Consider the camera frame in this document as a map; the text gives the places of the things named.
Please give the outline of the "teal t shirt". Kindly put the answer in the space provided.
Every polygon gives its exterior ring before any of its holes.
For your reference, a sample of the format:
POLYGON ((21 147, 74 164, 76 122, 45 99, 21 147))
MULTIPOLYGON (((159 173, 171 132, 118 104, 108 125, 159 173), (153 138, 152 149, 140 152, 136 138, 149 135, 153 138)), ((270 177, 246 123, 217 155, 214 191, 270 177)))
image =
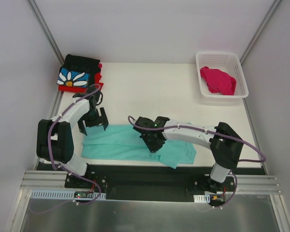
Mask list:
POLYGON ((179 164, 193 164, 197 151, 191 143, 166 141, 151 153, 131 125, 87 128, 81 157, 97 160, 132 160, 159 162, 175 169, 179 164))

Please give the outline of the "white plastic basket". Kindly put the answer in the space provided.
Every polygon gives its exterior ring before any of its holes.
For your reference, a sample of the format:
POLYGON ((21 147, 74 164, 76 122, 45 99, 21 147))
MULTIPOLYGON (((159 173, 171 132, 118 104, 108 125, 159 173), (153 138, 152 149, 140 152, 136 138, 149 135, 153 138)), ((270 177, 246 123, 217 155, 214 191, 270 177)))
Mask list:
POLYGON ((230 52, 198 52, 196 65, 202 97, 207 101, 234 101, 249 95, 238 56, 230 52))

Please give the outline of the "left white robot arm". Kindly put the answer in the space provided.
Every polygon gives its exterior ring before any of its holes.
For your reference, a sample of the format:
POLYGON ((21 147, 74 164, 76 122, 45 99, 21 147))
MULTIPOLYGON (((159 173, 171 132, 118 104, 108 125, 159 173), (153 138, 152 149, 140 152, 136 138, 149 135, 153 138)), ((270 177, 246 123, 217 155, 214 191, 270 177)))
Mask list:
POLYGON ((103 99, 101 85, 93 84, 84 93, 76 93, 68 106, 51 119, 38 123, 36 153, 39 158, 51 162, 53 169, 62 168, 76 175, 76 183, 82 188, 92 184, 92 175, 87 173, 88 164, 74 153, 73 128, 87 135, 86 128, 109 125, 108 118, 99 100, 103 99))

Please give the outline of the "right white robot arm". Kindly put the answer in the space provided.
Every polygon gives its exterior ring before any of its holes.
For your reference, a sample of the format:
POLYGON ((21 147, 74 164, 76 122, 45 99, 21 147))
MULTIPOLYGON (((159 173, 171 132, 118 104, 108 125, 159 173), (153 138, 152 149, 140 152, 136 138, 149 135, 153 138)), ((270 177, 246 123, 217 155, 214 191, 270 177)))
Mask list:
POLYGON ((239 162, 243 148, 241 137, 227 123, 219 122, 215 127, 198 127, 162 116, 154 121, 140 116, 135 122, 129 117, 129 121, 133 129, 140 133, 140 138, 151 153, 160 150, 166 141, 182 141, 209 149, 215 163, 208 177, 197 180, 204 191, 221 191, 227 175, 239 162))

